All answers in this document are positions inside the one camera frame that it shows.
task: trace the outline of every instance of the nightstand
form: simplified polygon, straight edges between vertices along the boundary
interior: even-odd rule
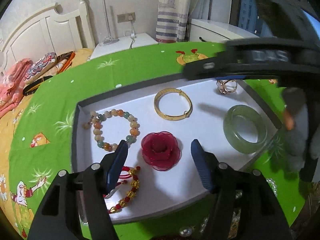
[[[148,45],[158,44],[153,38],[146,33],[136,34],[135,42],[132,48],[143,47]],[[101,57],[103,55],[129,49],[132,40],[131,37],[119,38],[119,41],[110,45],[97,45],[94,49],[90,59]]]

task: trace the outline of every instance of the green bedsheet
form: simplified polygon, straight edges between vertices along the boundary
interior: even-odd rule
[[[192,54],[198,49],[208,57],[223,50],[223,45],[210,42],[158,44],[117,52],[93,59],[44,82],[24,111],[11,145],[9,155],[9,184],[17,194],[18,184],[26,189],[35,186],[32,195],[27,192],[23,212],[12,202],[19,231],[28,234],[32,213],[36,210],[47,187],[61,169],[71,171],[70,147],[73,113],[76,103],[96,94],[143,80],[178,73],[182,66],[176,61],[176,51]],[[280,89],[268,81],[248,83],[280,114],[284,108],[279,98]],[[33,139],[39,138],[39,146],[30,147]],[[292,224],[304,204],[303,187],[297,174],[284,169],[281,154],[264,153],[252,166],[272,178],[278,186],[278,200],[289,224]],[[155,235],[176,233],[181,226],[199,225],[208,214],[212,197],[206,197],[194,205],[162,218],[137,223],[116,225],[120,239],[150,239]],[[83,226],[84,236],[90,237],[89,229]]]

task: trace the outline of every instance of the white headboard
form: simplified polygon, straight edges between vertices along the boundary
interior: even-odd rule
[[[58,3],[52,3],[34,12],[9,35],[1,50],[3,62],[0,62],[0,73],[5,73],[14,63],[31,58],[33,62],[48,52],[57,55],[83,48],[78,23],[80,17],[83,38],[87,47],[95,48],[85,0],[79,0],[79,9],[68,14],[58,14]]]

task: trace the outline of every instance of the white box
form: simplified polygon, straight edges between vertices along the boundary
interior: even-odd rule
[[[193,103],[193,112],[189,118],[168,121],[157,115],[153,105],[154,96],[164,88],[178,88],[189,96]],[[268,139],[265,147],[259,152],[242,154],[225,138],[224,116],[228,109],[239,104],[252,107],[265,121]],[[178,94],[164,96],[159,106],[171,115],[179,115],[188,110],[187,101]],[[110,215],[114,224],[163,215],[189,205],[208,193],[201,184],[190,153],[193,139],[198,139],[205,151],[214,153],[219,162],[228,163],[235,170],[243,170],[266,150],[268,142],[281,126],[281,122],[268,105],[243,81],[239,81],[236,92],[223,95],[218,91],[215,80],[185,81],[181,74],[165,76],[111,90],[78,103],[72,136],[73,171],[85,170],[92,163],[100,162],[106,154],[105,150],[98,148],[94,140],[93,127],[84,130],[82,125],[89,121],[90,111],[104,113],[113,108],[128,111],[137,117],[141,125],[140,135],[129,148],[125,162],[126,166],[141,167],[138,173],[140,187],[137,196],[127,207]],[[105,142],[119,144],[120,140],[129,135],[130,126],[125,118],[108,118],[102,124]],[[142,138],[148,133],[160,131],[172,133],[182,151],[180,161],[168,171],[154,170],[141,156]],[[106,199],[107,207],[110,209],[116,205],[130,189],[130,185],[119,186],[114,194]]]

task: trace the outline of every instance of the gray glove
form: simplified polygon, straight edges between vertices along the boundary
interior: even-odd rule
[[[313,182],[318,182],[320,180],[320,126],[317,127],[308,149],[309,120],[306,94],[302,89],[287,88],[283,91],[282,97],[287,105],[284,112],[286,126],[284,141],[289,169],[300,171],[305,166],[307,155],[312,160],[318,159],[312,179]]]

